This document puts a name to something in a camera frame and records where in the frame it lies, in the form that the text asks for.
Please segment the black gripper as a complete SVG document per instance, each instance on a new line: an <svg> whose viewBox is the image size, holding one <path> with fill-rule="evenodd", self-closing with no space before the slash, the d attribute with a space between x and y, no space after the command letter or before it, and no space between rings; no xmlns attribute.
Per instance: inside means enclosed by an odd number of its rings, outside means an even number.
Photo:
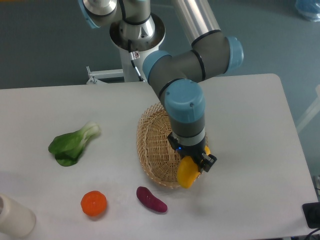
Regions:
<svg viewBox="0 0 320 240"><path fill-rule="evenodd" d="M208 173L211 167L217 161L217 158L214 155L204 153L206 146L205 141L201 141L196 145L191 146L181 145L178 142L178 139L175 138L172 133L167 136L167 140L171 148L177 151L179 155L181 155L182 157L191 157L192 160L197 163L200 173L202 173L203 171Z"/></svg>

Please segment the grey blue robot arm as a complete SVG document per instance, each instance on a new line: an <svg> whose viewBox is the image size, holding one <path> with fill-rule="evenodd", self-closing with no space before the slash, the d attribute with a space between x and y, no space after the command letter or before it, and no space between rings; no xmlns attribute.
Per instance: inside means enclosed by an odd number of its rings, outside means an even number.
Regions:
<svg viewBox="0 0 320 240"><path fill-rule="evenodd" d="M240 41L223 35L206 0L172 2L191 45L177 56L159 49L166 30L150 1L80 0L78 5L91 28L109 26L124 80L152 87L169 116L171 147L189 156L198 172L208 172L216 157L205 151L205 97L199 83L242 64Z"/></svg>

